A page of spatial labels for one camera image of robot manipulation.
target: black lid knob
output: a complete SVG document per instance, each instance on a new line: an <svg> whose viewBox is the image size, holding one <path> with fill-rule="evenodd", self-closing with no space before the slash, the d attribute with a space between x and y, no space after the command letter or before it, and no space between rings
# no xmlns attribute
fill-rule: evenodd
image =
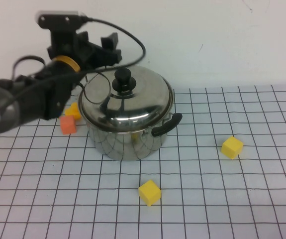
<svg viewBox="0 0 286 239"><path fill-rule="evenodd" d="M115 71L114 76L121 86L126 86L131 79L132 73L127 68L120 68Z"/></svg>
<svg viewBox="0 0 286 239"><path fill-rule="evenodd" d="M129 69L120 68L115 71L114 76L115 79L112 82L112 87L117 92L128 92L135 88L136 81Z"/></svg>

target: black pot handle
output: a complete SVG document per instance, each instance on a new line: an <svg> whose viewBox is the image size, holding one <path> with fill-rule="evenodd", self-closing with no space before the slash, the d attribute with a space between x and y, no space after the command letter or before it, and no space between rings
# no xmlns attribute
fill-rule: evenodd
<svg viewBox="0 0 286 239"><path fill-rule="evenodd" d="M179 124L182 118L183 118L183 115L181 113L173 114L172 118L169 121L164 123L162 126L155 127L152 129L152 136L158 137L158 136L168 133L169 131L174 129Z"/></svg>

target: black grid line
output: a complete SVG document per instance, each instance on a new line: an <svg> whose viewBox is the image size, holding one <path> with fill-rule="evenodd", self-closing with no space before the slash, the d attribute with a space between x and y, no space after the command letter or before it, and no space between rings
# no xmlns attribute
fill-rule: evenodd
<svg viewBox="0 0 286 239"><path fill-rule="evenodd" d="M139 187L141 186L141 172L142 172L142 160L139 160ZM141 212L141 200L140 197L138 197L138 225L137 225L137 239L139 239L139 230L140 230L140 212Z"/></svg>
<svg viewBox="0 0 286 239"><path fill-rule="evenodd" d="M248 117L248 115L247 115L246 109L245 109L245 113L246 113L246 117L247 117L247 119L248 119L248 121L249 121L249 117ZM260 159L259 151L258 151L257 144L256 144L256 141L255 141L254 137L253 137L253 142L254 142L254 145L255 145L255 148L256 148L256 151L257 151L258 158ZM264 170L263 170L263 166L262 166L261 161L260 161L260 166L261 166L262 172L264 173ZM267 182L267 179L266 179L266 176L265 176L265 175L264 175L264 180L265 180L265 182L266 182L266 186L267 186L267 190L268 190L268 193L269 193L269 197L270 197L271 203L272 203L272 205L273 205L273 210L274 210L274 213L275 213L275 216L276 216L276 220L277 220L277 224L278 224L278 228L279 228L279 233L280 233L281 238L283 239L282 232L281 232L281 228L280 228L280 224L279 224L279 221L278 221L278 216L277 216L277 213L276 213L276 208L275 208L275 206L274 206L274 204L273 204L273 199L272 199L272 197L271 197L270 189L269 189L268 182Z"/></svg>
<svg viewBox="0 0 286 239"><path fill-rule="evenodd" d="M43 207L43 206L51 206L50 204L49 205L45 205L45 204L34 204L33 206L37 206L37 207ZM62 207L73 207L73 206L95 206L96 204L55 204L55 206L62 206ZM117 204L99 204L100 206L116 206ZM138 206L139 204L122 204L122 206ZM9 205L2 205L0 204L0 207L9 207ZM23 205L19 205L19 204L16 204L15 205L16 207L27 207L26 204L23 204ZM182 206L180 204L166 204L166 206ZM184 206L210 206L210 207L222 207L222 206L226 206L226 204L184 204ZM248 204L229 204L229 206L231 207L243 207L243 206L248 206ZM286 207L286 204L251 204L251 206L263 206L263 207L272 207L272 206L279 206L279 207Z"/></svg>
<svg viewBox="0 0 286 239"><path fill-rule="evenodd" d="M67 151L68 151L68 148L66 148L65 150L65 154L64 154L64 159L67 155ZM55 194L54 194L54 199L53 199L53 206L51 207L51 214L50 214L50 218L49 218L49 223L48 223L48 228L47 228L47 233L46 233L46 236L45 236L45 239L47 239L48 235L49 235L49 229L50 229L50 223L51 223L51 219L52 219L52 214L53 214L53 209L55 207L55 200L56 200L56 197L57 197L57 194L58 194L58 189L59 189L59 184L60 184L60 179L61 179L61 176L62 176L62 171L63 171L63 167L64 167L64 159L63 159L63 163L62 163L62 166L61 166L61 171L60 171L60 174L59 174L59 180L58 180L58 184L57 184L57 190L55 191Z"/></svg>
<svg viewBox="0 0 286 239"><path fill-rule="evenodd" d="M206 90L207 100L209 101L207 88L205 90ZM208 103L208 108L209 108L209 114L210 114L210 120L211 120L211 127L212 127L212 131L213 131L213 134L214 134L214 127L213 127L213 123L212 123L212 115L211 115L211 110L210 110L210 104L209 103ZM216 151L217 151L217 156L218 156L218 159L219 159L219 152L218 152L218 147L217 147L218 145L217 145L216 137L214 138L214 142L216 144ZM234 231L233 231L233 225L232 225L232 221L231 221L231 215L230 215L230 207L229 207L229 204L228 204L228 197L227 197L226 187L225 187L225 184L224 184L224 178L223 178L223 175L222 175L222 168L221 168L220 160L219 160L219 167L220 167L220 172L221 172L220 175L221 175L221 179L222 179L224 195L226 197L226 202L227 202L227 208L228 208L229 220L230 220L230 224L231 224L232 237L235 238L234 237Z"/></svg>
<svg viewBox="0 0 286 239"><path fill-rule="evenodd" d="M41 179L41 176L42 176L42 171L43 171L43 168L44 168L44 164L45 164L45 162L46 162L46 158L47 158L47 156L48 156L48 152L49 152L49 147L50 147L50 144L51 144L51 140L52 140L52 137L50 138L50 142L49 142L49 145L48 145L48 148L47 148L46 154L45 154L45 156L44 156L44 160L43 160L43 164L42 164L41 172L40 172L40 175L39 175L39 179L38 179L37 187L36 187L36 189L32 189L32 190L34 191L34 195L33 195L33 199L32 199L32 203L31 203L31 207L30 207L30 211L29 211L29 215L28 215L27 223L26 223L26 226L25 226L25 228L24 228L24 232L23 232L23 237L22 237L22 238L24 238L24 237L25 237L25 234L26 234L26 231L27 231L28 224L29 224L29 223L31 223L29 220L30 220L30 216L31 216L31 212L32 212L32 208L33 208L33 204L34 204L35 197L36 197L36 195L37 195L38 190L40 190L40 189L38 189L38 187L39 187L40 179Z"/></svg>
<svg viewBox="0 0 286 239"><path fill-rule="evenodd" d="M195 132L195 139L196 139L196 145L197 145L197 158L199 159L200 157L199 157L197 132L196 132L195 124L193 124L193 128L194 128L194 132ZM204 209L205 209L206 220L207 220L208 236L209 236L209 239L210 239L210 229L209 229L209 223L208 223L208 212L207 212L206 198L205 198L205 195L204 195L204 186L203 186L203 179L202 179L202 173L201 173L200 160L198 161L198 164L199 164L199 172L200 172L200 179L201 179L201 186L202 186L202 196L203 196L203 202L204 202Z"/></svg>
<svg viewBox="0 0 286 239"><path fill-rule="evenodd" d="M88 139L89 139L89 132L88 132L88 134L87 134L87 139L86 139L85 145L87 144ZM81 180L81 175L82 175L82 169L83 169L85 151L86 151L86 147L84 147L84 151L83 151L83 159L82 159L82 163L81 163L81 168L80 168L80 173L79 173L79 180L78 180L78 186L77 186L77 191L76 191L76 194L75 194L75 200L74 200L74 204L73 204L73 211L72 211L72 216L71 216L71 224L70 224L68 239L70 239L70 235L71 235L71 229L72 229L72 224L73 224L73 217L74 217L75 206L78 206L78 205L77 205L77 199L78 199L79 185L80 185L80 180Z"/></svg>
<svg viewBox="0 0 286 239"><path fill-rule="evenodd" d="M235 136L235 134L234 134L234 132L233 132L232 123L231 123L231 120L230 120L230 115L229 115L229 113L228 113L228 119L229 119L229 122L230 122L230 128L231 128L232 136ZM246 182L246 178L245 178L244 173L243 173L243 168L242 168L242 164L241 164L241 159L240 159L239 156L238 156L238 159L239 159L239 164L240 164L240 168L241 168L241 172L242 172L242 176L243 176L243 181L244 181L244 184L245 184L245 187L246 187L246 192L247 192L247 197L248 197L248 201L249 201L249 205L250 205L251 215L252 215L252 218L253 218L254 227L255 227L255 229L256 229L257 238L259 239L259 233L258 233L256 221L255 221L255 219L254 219L254 214L253 214L253 210L252 210L251 200L250 200L250 197L249 197L247 182Z"/></svg>
<svg viewBox="0 0 286 239"><path fill-rule="evenodd" d="M23 167L22 167L22 170L21 170L21 174L20 174L20 176L19 176L19 180L18 180L17 186L16 186L15 191L14 191L14 194L13 194L13 198L12 198L12 201L11 201L11 205L10 205L10 208L9 208L9 212L8 212L7 218L6 218L6 220L5 220L5 224L4 224L4 226L3 226L3 229L2 229L2 233L1 233L0 238L2 238L2 235L3 235L3 233L4 233L4 229L5 229L5 226L6 226L6 224L7 224L7 221L8 221L8 218L9 218L9 215L10 215L10 212L11 212L11 209L12 209L13 201L14 201L15 195L16 195L16 193L17 193L17 189L18 189L18 186L19 186L21 177L22 177L22 173L23 173L23 171L24 171L25 164L26 164L27 159L28 159L28 156L29 156L29 152L30 152L31 146L32 146L32 144L33 144L33 140L34 140L35 133L37 132L37 129L38 129L38 126L35 128L35 131L34 131L34 134L33 134L33 137L32 137L32 141L31 141L31 144L30 144L30 148L28 149L28 153L27 153L27 156L26 156L26 158L25 158L25 161L24 161L24 164L23 164Z"/></svg>
<svg viewBox="0 0 286 239"><path fill-rule="evenodd" d="M14 146L14 143L15 143L15 141L16 141L16 137L17 137L17 135L18 135L18 133L19 133L19 130L20 130L20 126L19 126L19 129L18 129L18 131L17 131L17 134L16 134L16 136L15 136L15 138L14 138L14 141L13 141L13 143L12 143L12 147ZM11 147L11 149L10 149L10 151L9 151L8 156L7 156L6 163L4 164L4 167L3 167L3 169L2 169L2 174L3 174L4 170L5 170L5 167L6 167L6 165L7 165L7 162L8 162L8 160L9 160L9 157L10 157L10 154L11 154L12 147Z"/></svg>
<svg viewBox="0 0 286 239"><path fill-rule="evenodd" d="M97 190L98 188L79 188L79 190ZM115 190L118 188L100 188L100 189L104 189L104 190ZM199 187L199 188L183 188L183 189L210 189L210 190L221 190L221 188L206 188L206 187ZM244 188L228 188L228 190L241 190ZM248 188L249 190L286 190L286 188L269 188L269 189L265 189L265 188ZM13 191L14 189L0 189L0 191ZM38 189L38 191L53 191L54 189ZM75 188L60 188L60 190L75 190ZM18 189L17 191L35 191L35 189Z"/></svg>
<svg viewBox="0 0 286 239"><path fill-rule="evenodd" d="M183 194L183 181L182 181L182 167L181 167L181 158L180 158L180 152L179 152L179 140L178 140L178 129L176 127L177 132L177 147L178 147L178 161L179 161L179 175L181 180L181 194L182 194L182 208L183 208L183 219L184 219L184 233L185 233L185 239L187 239L187 233L186 233L186 220L185 220L185 207L184 207L184 194Z"/></svg>
<svg viewBox="0 0 286 239"><path fill-rule="evenodd" d="M265 114L264 111L263 111L263 115L264 115L264 117L265 117L265 119L266 119L266 121L267 121L267 117L266 117L266 114ZM276 145L276 142L275 142L274 137L273 137L272 134L271 134L271 138L272 138L272 140L273 140L274 145ZM277 151L278 157L281 158L277 147L276 147L276 151ZM284 170L284 167L283 167L283 164L282 164L282 160L280 160L280 163L281 163L281 166L282 166L282 169L283 169L283 174L284 174L284 176L285 176L285 178L286 178L286 171Z"/></svg>
<svg viewBox="0 0 286 239"><path fill-rule="evenodd" d="M104 157L104 155L102 155L102 161L101 161L101 166L100 166L100 170L99 170L100 173L102 173L103 157ZM97 185L98 188L96 189L96 190L97 190L97 194L96 194L96 202L95 202L95 209L94 209L94 218L93 218L93 226L92 226L91 239L93 239L95 223L98 223L98 222L95 221L95 217L96 217L97 199L98 199L98 190L99 190L100 180L101 180L101 175L99 175L99 177L98 177L98 185Z"/></svg>
<svg viewBox="0 0 286 239"><path fill-rule="evenodd" d="M114 232L114 239L116 239L116 230L117 230L117 217L118 217L118 206L119 206L119 188L121 185L121 170L122 170L122 162L123 160L121 160L120 162L120 166L119 166L119 174L118 174L118 190L117 190L117 204L116 204L116 218L115 218L115 232Z"/></svg>
<svg viewBox="0 0 286 239"><path fill-rule="evenodd" d="M161 170L161 151L158 152L159 157L159 187L162 190L162 170ZM161 239L163 239L163 203L162 203L162 195L160 199L161 204Z"/></svg>
<svg viewBox="0 0 286 239"><path fill-rule="evenodd" d="M26 222L7 222L8 224L26 224ZM45 224L44 222L29 222L30 224ZM70 224L71 222L51 222L52 224ZM95 222L96 224L115 224L115 222ZM75 224L89 224L89 222L75 222ZM137 222L118 222L117 224L137 224ZM141 224L155 224L154 222L141 222ZM184 224L184 223L171 223L171 222L163 222L163 224ZM207 223L186 223L186 224L191 224L191 225L204 225ZM215 224L215 225L253 225L254 223L209 223L209 224ZM256 224L271 224L271 225L277 225L277 223L256 223Z"/></svg>

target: grid paper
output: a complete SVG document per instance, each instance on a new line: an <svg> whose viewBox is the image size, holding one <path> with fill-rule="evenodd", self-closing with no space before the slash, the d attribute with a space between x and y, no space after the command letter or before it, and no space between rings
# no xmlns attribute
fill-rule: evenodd
<svg viewBox="0 0 286 239"><path fill-rule="evenodd" d="M176 89L175 111L140 161L102 156L84 121L70 136L58 120L1 134L0 238L286 239L286 85ZM220 152L231 135L238 160ZM147 207L150 179L162 198Z"/></svg>

